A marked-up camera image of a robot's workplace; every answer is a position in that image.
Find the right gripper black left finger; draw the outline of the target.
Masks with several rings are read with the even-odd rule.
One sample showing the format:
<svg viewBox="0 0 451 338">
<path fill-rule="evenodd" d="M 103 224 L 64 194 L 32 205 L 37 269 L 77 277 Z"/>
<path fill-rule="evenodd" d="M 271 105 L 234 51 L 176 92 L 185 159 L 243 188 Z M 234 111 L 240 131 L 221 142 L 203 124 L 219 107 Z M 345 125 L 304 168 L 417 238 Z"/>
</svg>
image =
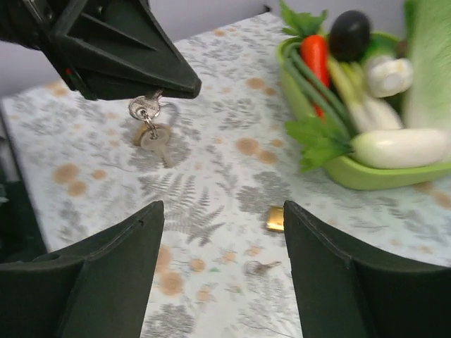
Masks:
<svg viewBox="0 0 451 338">
<path fill-rule="evenodd" d="M 163 212 L 155 201 L 66 248 L 1 264 L 1 336 L 139 337 Z"/>
</svg>

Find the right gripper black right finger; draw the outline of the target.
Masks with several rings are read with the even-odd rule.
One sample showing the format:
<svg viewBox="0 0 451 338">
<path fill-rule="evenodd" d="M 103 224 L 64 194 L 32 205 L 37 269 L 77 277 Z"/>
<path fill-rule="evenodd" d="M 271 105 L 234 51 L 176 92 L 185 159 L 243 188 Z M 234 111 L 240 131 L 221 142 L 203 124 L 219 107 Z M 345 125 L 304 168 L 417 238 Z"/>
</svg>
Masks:
<svg viewBox="0 0 451 338">
<path fill-rule="evenodd" d="M 284 228 L 307 338 L 450 336 L 450 269 L 397 256 L 293 201 Z"/>
</svg>

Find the small brass padlock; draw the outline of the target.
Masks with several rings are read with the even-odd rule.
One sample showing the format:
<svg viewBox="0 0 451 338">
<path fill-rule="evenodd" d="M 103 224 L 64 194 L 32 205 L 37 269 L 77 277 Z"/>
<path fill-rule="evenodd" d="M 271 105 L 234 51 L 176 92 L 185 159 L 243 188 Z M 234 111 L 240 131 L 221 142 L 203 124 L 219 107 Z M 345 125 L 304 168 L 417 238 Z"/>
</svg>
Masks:
<svg viewBox="0 0 451 338">
<path fill-rule="evenodd" d="M 284 232 L 284 208 L 271 206 L 268 210 L 266 229 L 272 232 Z"/>
</svg>

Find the large brass padlock with keys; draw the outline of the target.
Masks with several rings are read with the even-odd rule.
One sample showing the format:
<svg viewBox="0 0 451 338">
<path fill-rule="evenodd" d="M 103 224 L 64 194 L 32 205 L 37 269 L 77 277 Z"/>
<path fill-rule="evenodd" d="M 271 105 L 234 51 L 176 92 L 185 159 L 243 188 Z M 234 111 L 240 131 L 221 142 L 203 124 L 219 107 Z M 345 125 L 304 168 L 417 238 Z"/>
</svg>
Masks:
<svg viewBox="0 0 451 338">
<path fill-rule="evenodd" d="M 142 131 L 137 132 L 134 138 L 135 145 L 158 156 L 165 168 L 173 168 L 175 163 L 169 154 L 168 143 L 171 128 L 180 115 L 180 109 L 175 103 L 162 98 L 162 89 L 153 94 L 137 96 L 128 104 L 128 112 L 132 118 L 144 123 L 145 126 Z M 155 120 L 165 108 L 171 109 L 168 123 L 156 123 Z"/>
</svg>

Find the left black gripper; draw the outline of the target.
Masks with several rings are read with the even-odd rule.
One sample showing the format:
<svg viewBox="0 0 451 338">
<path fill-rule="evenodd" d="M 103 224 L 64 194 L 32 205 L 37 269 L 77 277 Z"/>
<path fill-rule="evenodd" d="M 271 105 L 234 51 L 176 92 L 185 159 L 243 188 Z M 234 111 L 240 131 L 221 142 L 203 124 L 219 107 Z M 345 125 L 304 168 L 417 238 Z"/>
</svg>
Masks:
<svg viewBox="0 0 451 338">
<path fill-rule="evenodd" d="M 91 101 L 194 99 L 202 87 L 146 1 L 2 1 L 1 41 L 41 51 Z"/>
</svg>

